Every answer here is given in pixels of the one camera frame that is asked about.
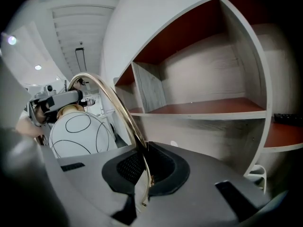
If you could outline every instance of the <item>black line pattern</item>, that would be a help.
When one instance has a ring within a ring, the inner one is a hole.
[[[70,118],[69,120],[71,120],[71,119],[73,119],[73,118],[75,118],[75,117],[78,117],[78,116],[85,116],[85,115],[88,116],[90,122],[89,122],[89,125],[88,125],[85,129],[87,129],[87,128],[91,125],[91,118],[97,120],[97,121],[100,123],[100,125],[99,125],[99,127],[98,127],[98,131],[97,131],[97,134],[96,134],[96,151],[97,151],[97,153],[100,153],[100,152],[101,152],[101,149],[100,149],[100,151],[98,151],[98,147],[97,147],[98,132],[99,132],[99,129],[100,129],[101,125],[103,125],[103,127],[104,127],[104,128],[106,129],[106,131],[107,131],[107,149],[106,149],[106,151],[108,151],[108,148],[109,148],[109,135],[111,135],[112,138],[114,138],[114,137],[113,137],[113,135],[111,134],[111,132],[108,130],[108,128],[104,125],[104,122],[101,122],[99,119],[96,118],[95,115],[93,115],[93,114],[91,114],[91,113],[88,113],[88,112],[81,112],[81,113],[83,113],[83,114],[81,114],[81,115],[76,115],[76,116]],[[78,132],[81,132],[81,131],[84,131],[84,130],[85,130],[85,129],[83,129],[83,130],[75,131],[75,132],[69,131],[69,130],[67,130],[67,128],[66,128],[67,122],[65,123],[65,129],[66,129],[66,131],[69,132],[69,133],[78,133]],[[68,141],[68,142],[72,142],[72,143],[75,143],[75,144],[77,144],[77,145],[80,145],[81,147],[83,147],[84,149],[86,149],[87,152],[88,152],[89,154],[91,154],[91,152],[90,152],[87,148],[85,148],[83,145],[81,145],[81,144],[79,144],[79,143],[77,143],[77,142],[75,142],[75,141],[72,141],[72,140],[58,140],[58,141],[56,141],[55,143],[53,143],[53,131],[52,131],[52,135],[50,136],[50,140],[51,140],[51,143],[52,143],[52,148],[55,150],[55,153],[56,153],[56,155],[57,155],[58,158],[61,158],[61,157],[60,157],[60,155],[58,154],[58,152],[57,152],[56,148],[54,147],[54,145],[55,145],[56,143],[60,142],[60,141]]]

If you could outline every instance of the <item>shelf divider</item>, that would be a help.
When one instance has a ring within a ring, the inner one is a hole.
[[[148,113],[165,106],[166,100],[157,66],[132,62],[132,68],[143,112]]]
[[[272,85],[264,50],[251,25],[230,1],[220,0],[220,2],[229,34],[234,41],[235,51],[239,56],[239,63],[246,64],[243,66],[244,78],[251,82],[251,84],[246,83],[245,88],[248,98],[266,109],[264,123],[260,124],[253,134],[250,134],[244,145],[246,156],[245,162],[243,160],[242,162],[246,167],[241,168],[246,168],[244,175],[247,175],[257,162],[268,135],[272,114]],[[254,73],[253,78],[245,73],[246,69]],[[258,87],[255,88],[254,86],[258,80]]]

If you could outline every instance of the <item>brown shelf surface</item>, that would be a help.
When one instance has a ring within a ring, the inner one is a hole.
[[[303,143],[303,127],[272,122],[265,148],[292,146]]]
[[[250,25],[273,23],[267,9],[267,0],[229,0],[247,19]]]
[[[142,108],[133,108],[133,109],[130,109],[130,110],[128,110],[131,114],[142,114],[143,113],[143,110],[142,110]]]
[[[162,29],[134,61],[158,65],[176,52],[225,30],[219,0],[205,2]]]
[[[134,73],[132,65],[129,65],[126,70],[122,73],[115,86],[130,85],[134,82]]]
[[[264,111],[263,108],[244,97],[188,104],[174,104],[158,108],[150,114],[228,114]]]

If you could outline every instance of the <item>ceiling light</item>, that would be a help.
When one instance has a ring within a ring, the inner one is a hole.
[[[17,42],[17,39],[15,36],[10,36],[8,38],[8,43],[11,44],[11,45],[14,45],[15,43]]]
[[[41,70],[41,68],[42,68],[42,67],[41,67],[40,65],[36,65],[36,66],[35,66],[35,69],[36,69],[36,70]]]
[[[80,71],[87,71],[84,57],[84,48],[75,49],[75,53]]]

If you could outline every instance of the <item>recessed light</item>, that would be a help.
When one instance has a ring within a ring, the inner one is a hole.
[[[16,42],[17,42],[17,39],[16,39],[15,36],[10,36],[10,37],[8,38],[8,43],[9,43],[10,45],[14,45]]]
[[[42,67],[41,67],[40,65],[36,65],[36,66],[35,66],[35,69],[36,69],[36,70],[41,70],[41,68],[42,68]]]

